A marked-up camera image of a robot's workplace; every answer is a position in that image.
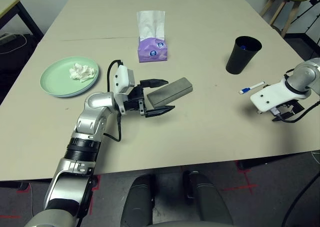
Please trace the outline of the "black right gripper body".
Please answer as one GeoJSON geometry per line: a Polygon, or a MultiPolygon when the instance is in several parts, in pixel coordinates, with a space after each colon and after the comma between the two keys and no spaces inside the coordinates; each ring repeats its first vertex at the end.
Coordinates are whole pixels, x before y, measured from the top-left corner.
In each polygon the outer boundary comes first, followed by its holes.
{"type": "Polygon", "coordinates": [[[279,122],[281,120],[287,120],[296,114],[302,112],[305,108],[299,103],[298,100],[290,100],[283,104],[279,104],[271,109],[271,113],[274,118],[273,122],[279,122]]]}

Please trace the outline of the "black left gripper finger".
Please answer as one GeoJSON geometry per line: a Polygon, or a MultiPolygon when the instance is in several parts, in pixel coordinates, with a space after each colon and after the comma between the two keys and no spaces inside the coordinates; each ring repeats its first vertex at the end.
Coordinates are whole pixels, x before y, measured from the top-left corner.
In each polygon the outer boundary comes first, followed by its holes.
{"type": "Polygon", "coordinates": [[[158,88],[167,85],[169,82],[164,79],[145,79],[140,81],[142,88],[158,88]]]}
{"type": "Polygon", "coordinates": [[[174,108],[175,108],[174,105],[158,106],[158,107],[155,107],[154,109],[146,110],[144,113],[144,116],[146,118],[160,116],[160,115],[163,115],[163,114],[173,110],[174,108]]]}

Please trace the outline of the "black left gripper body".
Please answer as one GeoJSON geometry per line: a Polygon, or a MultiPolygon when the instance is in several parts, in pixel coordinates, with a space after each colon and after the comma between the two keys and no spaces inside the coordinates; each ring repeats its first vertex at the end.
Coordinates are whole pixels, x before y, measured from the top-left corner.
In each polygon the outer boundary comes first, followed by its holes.
{"type": "Polygon", "coordinates": [[[144,116],[146,105],[143,87],[135,86],[127,95],[127,100],[123,104],[126,111],[139,111],[140,115],[144,116]]]}

